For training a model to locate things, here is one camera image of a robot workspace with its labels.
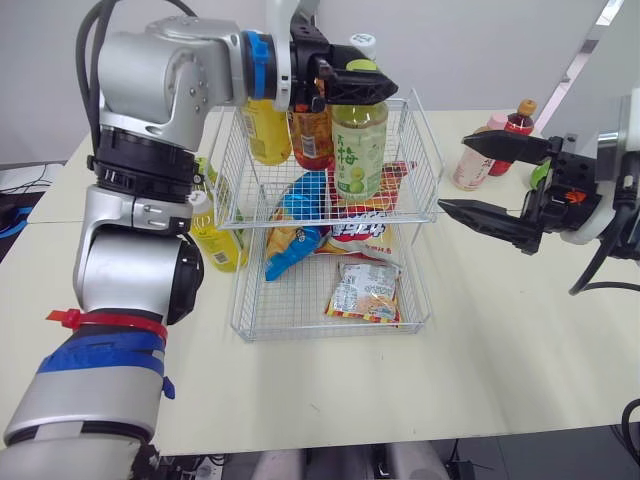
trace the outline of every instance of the gray floor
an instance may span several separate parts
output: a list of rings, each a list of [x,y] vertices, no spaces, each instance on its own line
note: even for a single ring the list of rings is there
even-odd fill
[[[633,430],[637,436],[638,425]],[[431,443],[446,461],[454,440]],[[344,451],[337,450],[316,450],[308,478],[333,479],[330,472],[335,469],[330,464],[345,457]],[[640,480],[640,469],[609,427],[466,438],[460,440],[458,453],[460,460],[476,464],[477,480]],[[249,480],[258,458],[257,453],[233,455],[224,467],[223,480]]]

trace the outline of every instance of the white wall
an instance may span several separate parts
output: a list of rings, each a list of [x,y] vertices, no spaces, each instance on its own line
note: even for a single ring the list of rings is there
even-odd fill
[[[374,34],[381,68],[428,110],[514,108],[526,97],[542,108],[605,3],[321,0],[319,26],[335,43]]]
[[[620,97],[640,87],[640,0],[625,0],[589,62],[543,130],[578,134],[576,153],[595,156],[597,135],[617,131]]]
[[[201,16],[265,29],[263,0],[186,1]],[[0,164],[66,159],[88,131],[74,41],[93,3],[0,1]],[[523,97],[544,104],[605,2],[320,3],[319,25],[329,40],[343,43],[356,31],[375,34],[379,63],[402,91],[415,86],[428,109],[458,109],[512,108]],[[172,12],[159,0],[123,1],[111,29],[142,30]]]

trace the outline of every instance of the green label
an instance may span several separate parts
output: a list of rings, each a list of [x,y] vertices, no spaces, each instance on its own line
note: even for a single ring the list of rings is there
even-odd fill
[[[365,200],[378,191],[386,134],[386,123],[367,128],[333,123],[335,183],[342,197]]]

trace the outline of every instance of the plastic bottle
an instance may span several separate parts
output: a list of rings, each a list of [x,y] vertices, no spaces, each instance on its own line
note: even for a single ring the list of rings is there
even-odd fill
[[[193,206],[191,235],[198,241],[204,257],[222,272],[235,272],[247,262],[240,237],[235,230],[218,230],[213,222],[213,203],[204,190],[189,196]]]
[[[503,130],[506,123],[507,116],[504,113],[494,113],[489,118],[486,126],[478,128],[473,133]],[[453,184],[462,190],[475,190],[487,178],[492,166],[492,159],[479,154],[469,147],[465,147],[462,158],[453,173]]]
[[[316,83],[324,94],[322,81]],[[296,105],[288,113],[293,154],[302,168],[324,170],[333,161],[331,113],[327,105],[322,112],[311,113],[306,105]]]
[[[375,70],[371,60],[352,60],[347,70]],[[364,201],[380,188],[389,110],[376,105],[334,105],[331,108],[336,169],[335,188],[342,198]]]
[[[273,108],[271,100],[249,99],[242,108],[253,158],[265,165],[279,165],[291,154],[287,114]]]
[[[521,135],[529,135],[533,132],[533,120],[531,115],[536,111],[538,104],[530,99],[525,99],[520,102],[518,111],[512,113],[507,117],[507,124],[504,129],[507,132],[519,133]],[[489,170],[489,175],[492,177],[499,177],[507,173],[507,170],[511,168],[512,163],[496,160],[493,163],[493,167]]]

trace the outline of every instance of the wire basket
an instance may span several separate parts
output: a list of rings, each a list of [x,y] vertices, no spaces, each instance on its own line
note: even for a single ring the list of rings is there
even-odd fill
[[[387,104],[384,162],[398,162],[396,165],[403,167],[407,174],[400,183],[397,201],[396,198],[380,199],[396,202],[392,211],[385,212],[385,222],[432,222],[437,186],[444,171],[442,155],[415,90],[411,90],[407,99],[393,98],[387,100]],[[221,229],[241,229],[345,223],[343,214],[331,209],[325,198],[318,202],[325,205],[321,218],[311,213],[298,215],[295,220],[271,218],[292,182],[305,172],[293,155],[277,166],[263,165],[253,159],[242,114],[236,109],[214,186],[216,225]],[[318,197],[325,195],[324,188],[317,191]],[[370,221],[366,217],[349,219],[351,224]]]
[[[413,249],[404,241],[407,226],[390,225],[401,274],[397,285],[400,323],[370,323],[324,314],[340,281],[340,263],[379,263],[353,255],[311,255],[273,282],[265,280],[268,229],[247,231],[248,264],[235,276],[230,323],[245,340],[269,340],[416,333],[431,315],[431,303]]]

